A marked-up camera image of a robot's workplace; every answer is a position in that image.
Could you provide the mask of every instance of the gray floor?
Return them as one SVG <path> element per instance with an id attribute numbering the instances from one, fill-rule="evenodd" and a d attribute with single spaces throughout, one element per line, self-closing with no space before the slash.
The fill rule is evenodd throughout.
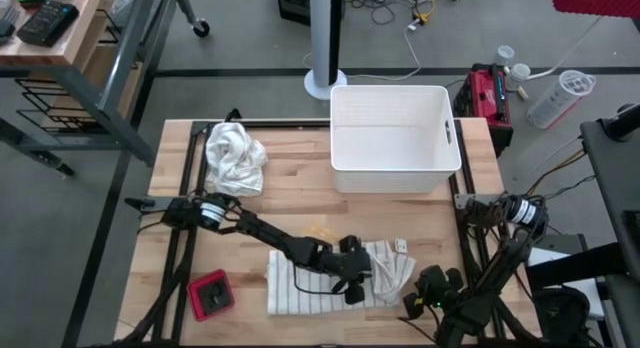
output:
<path id="1" fill-rule="evenodd" d="M 299 68 L 310 52 L 307 27 L 283 21 L 276 0 L 192 0 L 211 24 L 213 37 L 198 40 L 178 12 L 167 40 L 162 68 Z M 369 10 L 347 8 L 342 28 L 341 66 L 413 67 L 402 37 L 409 9 L 394 7 L 396 21 L 376 26 Z M 411 34 L 425 67 L 469 67 L 490 61 L 509 44 L 519 61 L 551 66 L 595 18 L 555 12 L 551 0 L 440 0 L 431 22 Z M 627 19 L 605 18 L 571 57 L 571 66 L 640 66 L 640 33 Z M 460 77 L 414 77 L 401 84 L 446 84 Z M 532 100 L 553 77 L 527 83 Z M 574 142 L 531 172 L 548 155 L 578 135 L 585 120 L 611 115 L 637 102 L 640 77 L 598 76 L 594 93 L 547 131 L 528 125 L 531 102 L 512 99 L 516 134 L 500 158 L 505 185 L 526 189 L 542 172 L 573 153 Z M 359 79 L 353 84 L 385 84 Z M 450 89 L 455 94 L 457 86 Z M 25 106 L 15 83 L 0 80 L 3 117 L 27 128 L 12 111 Z M 244 116 L 327 117 L 328 105 L 311 99 L 300 78 L 157 79 L 140 132 L 157 146 L 162 123 L 171 118 L 221 118 L 231 108 Z M 0 345 L 59 346 L 87 253 L 95 234 L 118 154 L 65 153 L 79 173 L 60 180 L 55 172 L 0 145 Z M 547 179 L 540 192 L 553 192 L 591 174 L 586 160 Z M 121 197 L 142 195 L 150 169 L 132 159 Z M 550 203 L 551 222 L 563 232 L 584 233 L 592 245 L 615 239 L 594 182 Z M 113 334 L 133 253 L 136 215 L 119 206 L 85 321 L 81 343 L 107 342 Z"/>

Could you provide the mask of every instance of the white plastic bin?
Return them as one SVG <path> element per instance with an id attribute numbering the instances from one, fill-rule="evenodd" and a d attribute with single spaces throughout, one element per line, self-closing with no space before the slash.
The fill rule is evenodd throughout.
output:
<path id="1" fill-rule="evenodd" d="M 460 169 L 441 86 L 331 90 L 331 165 L 341 193 L 429 193 Z"/>

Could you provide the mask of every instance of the crumpled white cloth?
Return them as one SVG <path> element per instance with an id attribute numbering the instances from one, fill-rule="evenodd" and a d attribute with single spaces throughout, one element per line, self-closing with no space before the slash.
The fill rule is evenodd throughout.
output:
<path id="1" fill-rule="evenodd" d="M 409 280 L 415 259 L 394 253 L 388 241 L 367 242 L 363 246 L 371 257 L 373 277 L 364 280 L 365 300 L 347 305 L 342 295 L 307 294 L 293 283 L 293 264 L 277 250 L 269 251 L 267 266 L 267 313 L 270 315 L 311 315 L 333 311 L 391 307 L 400 303 L 400 290 Z M 302 289 L 328 292 L 338 277 L 311 273 L 296 268 L 297 283 Z"/>
<path id="2" fill-rule="evenodd" d="M 216 124 L 206 144 L 209 175 L 217 192 L 239 196 L 262 193 L 264 146 L 251 139 L 240 123 Z"/>

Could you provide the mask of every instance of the striped towel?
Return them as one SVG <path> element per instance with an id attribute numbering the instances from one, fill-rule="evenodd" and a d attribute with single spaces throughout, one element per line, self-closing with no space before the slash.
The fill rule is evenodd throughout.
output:
<path id="1" fill-rule="evenodd" d="M 415 260 L 405 254 L 396 254 L 391 251 L 389 242 L 377 241 L 364 244 L 365 249 L 371 256 L 376 256 L 378 261 L 395 263 L 395 269 L 400 272 L 403 278 L 402 284 L 408 280 Z M 344 302 L 342 295 L 318 295 L 303 293 L 296 289 L 293 284 L 293 264 L 287 260 L 280 251 L 269 252 L 269 265 L 267 272 L 268 304 L 267 313 L 270 315 L 309 315 L 328 313 L 340 310 L 363 309 L 374 307 L 395 306 L 400 302 L 398 294 L 396 299 L 389 299 L 388 295 L 383 300 L 374 294 L 380 291 L 380 280 L 374 282 L 374 278 L 365 279 L 362 287 L 365 292 L 365 300 L 355 305 L 348 305 Z M 307 270 L 296 268 L 297 283 L 302 289 L 313 292 L 330 292 L 331 288 L 340 280 L 338 277 L 330 277 L 326 274 L 312 273 Z"/>

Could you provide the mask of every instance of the caster wheel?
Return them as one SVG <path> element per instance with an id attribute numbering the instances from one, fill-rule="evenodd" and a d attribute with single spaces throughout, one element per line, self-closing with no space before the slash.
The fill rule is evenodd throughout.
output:
<path id="1" fill-rule="evenodd" d="M 58 167 L 56 170 L 62 175 L 63 178 L 73 177 L 76 175 L 76 172 L 73 169 L 69 168 L 69 166 L 66 164 L 61 164 L 60 167 Z"/>
<path id="2" fill-rule="evenodd" d="M 202 27 L 202 29 L 198 29 L 197 27 L 192 27 L 191 29 L 193 29 L 193 33 L 195 33 L 198 37 L 200 38 L 204 38 L 206 36 L 209 35 L 209 23 L 207 23 L 206 20 L 204 19 L 199 19 L 198 23 L 200 24 L 200 26 Z"/>

